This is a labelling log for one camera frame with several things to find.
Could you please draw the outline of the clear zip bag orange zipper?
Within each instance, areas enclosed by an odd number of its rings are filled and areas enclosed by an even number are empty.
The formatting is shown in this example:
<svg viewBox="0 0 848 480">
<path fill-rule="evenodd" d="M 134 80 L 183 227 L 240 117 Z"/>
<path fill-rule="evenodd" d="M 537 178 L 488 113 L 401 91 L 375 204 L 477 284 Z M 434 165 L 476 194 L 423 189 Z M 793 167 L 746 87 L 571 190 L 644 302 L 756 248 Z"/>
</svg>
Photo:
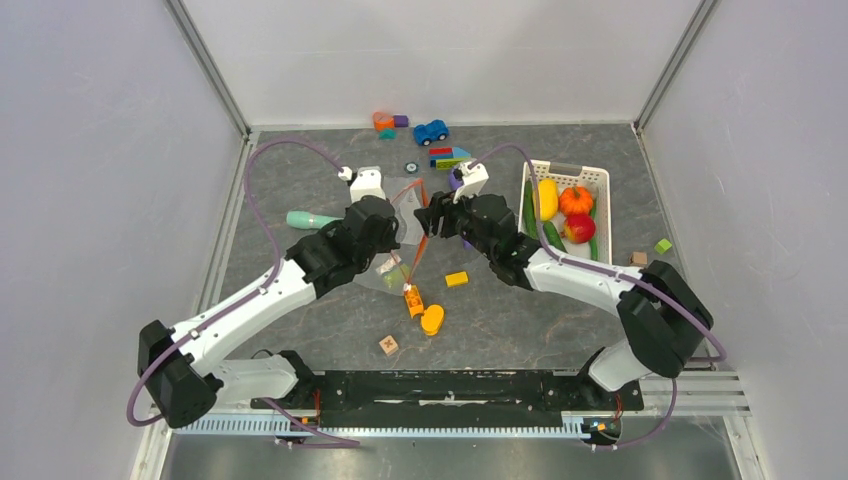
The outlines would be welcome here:
<svg viewBox="0 0 848 480">
<path fill-rule="evenodd" d="M 407 283 L 409 281 L 423 238 L 422 227 L 414 217 L 414 211 L 423 207 L 422 184 L 417 184 L 417 179 L 412 177 L 387 177 L 382 181 L 382 186 L 398 220 L 396 240 L 399 247 L 390 253 L 377 254 L 369 269 L 357 275 L 354 283 L 368 289 L 402 296 L 403 291 L 390 292 L 384 286 L 382 274 L 396 266 L 407 265 L 410 269 Z"/>
</svg>

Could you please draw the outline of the red apple toy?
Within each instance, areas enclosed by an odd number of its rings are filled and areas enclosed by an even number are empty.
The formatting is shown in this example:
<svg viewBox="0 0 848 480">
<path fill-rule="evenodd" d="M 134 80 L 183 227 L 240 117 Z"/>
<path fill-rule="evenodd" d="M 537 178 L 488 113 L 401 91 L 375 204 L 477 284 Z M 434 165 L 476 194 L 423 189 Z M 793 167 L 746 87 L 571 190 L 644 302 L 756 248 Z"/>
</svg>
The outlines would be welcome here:
<svg viewBox="0 0 848 480">
<path fill-rule="evenodd" d="M 596 224 L 589 214 L 572 214 L 565 218 L 562 236 L 570 243 L 587 243 L 595 233 Z"/>
</svg>

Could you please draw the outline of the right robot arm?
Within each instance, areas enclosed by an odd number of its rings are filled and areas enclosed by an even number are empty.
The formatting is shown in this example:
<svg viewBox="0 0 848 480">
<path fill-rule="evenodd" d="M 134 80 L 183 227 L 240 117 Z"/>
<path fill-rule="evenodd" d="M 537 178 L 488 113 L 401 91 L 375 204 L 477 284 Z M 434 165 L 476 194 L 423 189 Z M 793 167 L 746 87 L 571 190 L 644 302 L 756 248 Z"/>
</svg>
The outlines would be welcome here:
<svg viewBox="0 0 848 480">
<path fill-rule="evenodd" d="M 429 237 L 468 242 L 503 283 L 576 299 L 620 320 L 624 340 L 591 357 L 577 382 L 580 400 L 591 408 L 606 406 L 625 384 L 649 374 L 678 377 L 712 328 L 711 315 L 670 264 L 618 267 L 559 253 L 520 232 L 501 196 L 438 192 L 415 217 Z"/>
</svg>

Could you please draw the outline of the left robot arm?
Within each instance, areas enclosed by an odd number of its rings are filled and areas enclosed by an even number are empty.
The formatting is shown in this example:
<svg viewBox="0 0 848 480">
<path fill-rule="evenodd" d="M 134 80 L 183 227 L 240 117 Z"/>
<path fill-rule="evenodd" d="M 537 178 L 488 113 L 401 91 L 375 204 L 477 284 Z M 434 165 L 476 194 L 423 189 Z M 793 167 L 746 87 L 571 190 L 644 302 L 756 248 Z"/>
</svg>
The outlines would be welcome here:
<svg viewBox="0 0 848 480">
<path fill-rule="evenodd" d="M 164 421 L 188 426 L 216 403 L 259 397 L 306 405 L 313 379 L 279 354 L 266 359 L 228 360 L 228 355 L 284 315 L 306 306 L 364 273 L 374 258 L 398 248 L 399 222 L 391 203 L 366 195 L 344 216 L 300 238 L 279 261 L 215 307 L 173 327 L 154 320 L 139 333 L 139 381 L 132 398 L 146 390 L 160 413 L 141 420 L 127 406 L 134 426 Z"/>
</svg>

